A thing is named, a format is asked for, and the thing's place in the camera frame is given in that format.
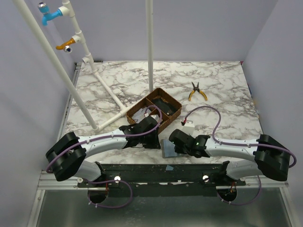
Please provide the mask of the grey card holder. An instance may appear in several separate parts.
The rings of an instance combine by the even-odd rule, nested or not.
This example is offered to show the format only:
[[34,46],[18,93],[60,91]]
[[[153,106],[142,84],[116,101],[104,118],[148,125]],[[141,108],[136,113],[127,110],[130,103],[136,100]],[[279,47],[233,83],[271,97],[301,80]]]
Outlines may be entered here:
[[161,140],[160,145],[161,145],[163,158],[189,157],[189,155],[187,154],[176,153],[175,145],[167,139]]

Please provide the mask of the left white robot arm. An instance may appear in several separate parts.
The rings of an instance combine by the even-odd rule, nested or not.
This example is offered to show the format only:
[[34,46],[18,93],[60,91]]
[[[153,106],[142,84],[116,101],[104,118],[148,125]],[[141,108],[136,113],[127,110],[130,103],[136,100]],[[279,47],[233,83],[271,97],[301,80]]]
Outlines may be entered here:
[[76,136],[74,132],[62,136],[46,153],[47,173],[53,173],[57,181],[72,176],[95,181],[102,175],[101,166],[86,162],[85,158],[110,150],[142,145],[160,149],[158,129],[160,121],[148,116],[139,123],[123,125],[118,129],[95,136]]

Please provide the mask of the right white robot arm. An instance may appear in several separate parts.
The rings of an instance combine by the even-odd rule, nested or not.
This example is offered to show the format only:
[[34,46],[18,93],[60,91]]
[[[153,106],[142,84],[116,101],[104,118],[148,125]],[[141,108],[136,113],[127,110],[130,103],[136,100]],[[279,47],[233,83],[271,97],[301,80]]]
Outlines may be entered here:
[[239,162],[230,162],[224,170],[234,180],[246,176],[264,175],[269,179],[284,182],[288,177],[290,154],[275,139],[261,134],[255,140],[217,140],[207,135],[192,137],[176,129],[169,136],[175,152],[201,157],[233,157]]

